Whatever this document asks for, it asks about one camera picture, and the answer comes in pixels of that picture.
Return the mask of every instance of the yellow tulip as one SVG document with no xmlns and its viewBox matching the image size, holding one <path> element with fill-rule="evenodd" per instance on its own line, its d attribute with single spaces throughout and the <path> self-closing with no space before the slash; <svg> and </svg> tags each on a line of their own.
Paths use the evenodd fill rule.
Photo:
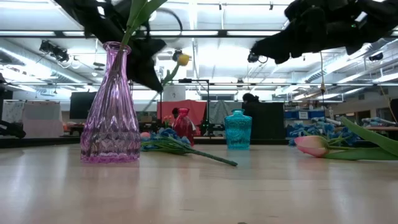
<svg viewBox="0 0 398 224">
<path fill-rule="evenodd" d="M 188 65 L 188 62 L 189 62 L 189 55 L 181 54 L 181 55 L 178 57 L 177 63 L 178 63 L 179 65 L 181 65 L 181 66 L 186 66 L 186 65 Z"/>
</svg>

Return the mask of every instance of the red glass vase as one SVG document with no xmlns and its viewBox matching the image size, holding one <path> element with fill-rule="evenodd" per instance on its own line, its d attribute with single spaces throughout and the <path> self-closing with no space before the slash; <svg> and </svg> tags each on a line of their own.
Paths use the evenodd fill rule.
<svg viewBox="0 0 398 224">
<path fill-rule="evenodd" d="M 126 76 L 126 59 L 131 49 L 107 42 L 106 73 L 94 98 L 81 135 L 81 161 L 131 162 L 139 157 L 141 137 Z"/>
<path fill-rule="evenodd" d="M 188 117 L 188 112 L 188 108 L 178 109 L 178 118 L 174 122 L 174 131 L 180 138 L 187 137 L 191 142 L 191 146 L 193 146 L 193 124 Z"/>
</svg>

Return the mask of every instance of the pink tulip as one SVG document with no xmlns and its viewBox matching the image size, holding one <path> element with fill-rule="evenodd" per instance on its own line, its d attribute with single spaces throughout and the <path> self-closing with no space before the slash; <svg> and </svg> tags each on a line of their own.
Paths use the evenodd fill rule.
<svg viewBox="0 0 398 224">
<path fill-rule="evenodd" d="M 322 157 L 328 153 L 327 142 L 321 136 L 304 136 L 294 139 L 297 149 L 311 156 Z"/>
<path fill-rule="evenodd" d="M 141 133 L 141 138 L 150 138 L 150 134 L 148 132 Z"/>
</svg>

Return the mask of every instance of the red curtain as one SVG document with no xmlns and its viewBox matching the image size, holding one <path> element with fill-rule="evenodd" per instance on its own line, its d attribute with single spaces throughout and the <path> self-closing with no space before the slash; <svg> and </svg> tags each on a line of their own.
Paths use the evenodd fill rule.
<svg viewBox="0 0 398 224">
<path fill-rule="evenodd" d="M 162 117 L 160 117 L 160 105 L 162 105 Z M 172 123 L 174 122 L 174 117 L 172 114 L 172 110 L 174 108 L 188 108 L 189 114 L 188 117 L 191 121 L 198 125 L 201 123 L 203 119 L 203 115 L 205 114 L 206 110 L 206 102 L 196 102 L 193 100 L 183 100 L 183 101 L 173 101 L 173 102 L 158 102 L 157 103 L 157 118 L 161 119 L 162 122 L 165 116 L 172 117 Z M 199 127 L 197 128 L 197 135 L 200 134 Z"/>
</svg>

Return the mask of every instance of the table surface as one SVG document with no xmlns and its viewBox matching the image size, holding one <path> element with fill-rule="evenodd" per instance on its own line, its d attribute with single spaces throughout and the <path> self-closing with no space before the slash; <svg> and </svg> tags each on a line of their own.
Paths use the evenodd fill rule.
<svg viewBox="0 0 398 224">
<path fill-rule="evenodd" d="M 0 223 L 397 223 L 398 163 L 316 159 L 287 146 L 143 152 L 81 164 L 79 145 L 0 150 Z"/>
</svg>

